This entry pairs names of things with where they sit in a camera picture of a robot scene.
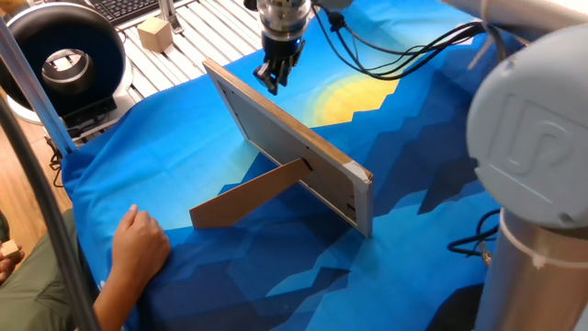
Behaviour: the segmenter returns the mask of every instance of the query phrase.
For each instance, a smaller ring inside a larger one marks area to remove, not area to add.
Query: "table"
[[[344,14],[358,34],[395,49],[472,20],[434,0],[358,0]],[[469,103],[496,64],[490,51],[467,70],[484,38],[381,83],[339,62],[312,21],[277,97],[252,75],[260,51],[227,65],[374,174],[371,239],[299,186],[230,229],[194,231],[190,208],[274,167],[243,141],[206,76],[147,97],[68,155],[63,182],[99,287],[112,234],[132,203],[170,237],[172,254],[127,329],[426,329],[452,292],[485,275],[478,259],[446,251],[497,207],[465,143]],[[390,60],[358,48],[368,64]]]

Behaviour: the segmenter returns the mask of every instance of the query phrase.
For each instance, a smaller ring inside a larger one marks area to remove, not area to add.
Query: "metal pole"
[[[184,32],[175,14],[174,0],[159,0],[159,8],[162,12],[161,19],[169,22],[175,34]]]
[[[28,103],[39,115],[40,121],[63,155],[75,151],[72,138],[63,126],[55,108],[45,94],[37,76],[28,65],[25,55],[18,47],[17,41],[10,33],[4,20],[0,19],[0,56],[6,68],[12,74]]]
[[[572,331],[588,303],[588,229],[548,230],[501,213],[475,331]]]
[[[475,17],[481,17],[481,0],[440,0]],[[588,23],[588,13],[546,0],[488,1],[488,21],[529,41],[567,27]]]

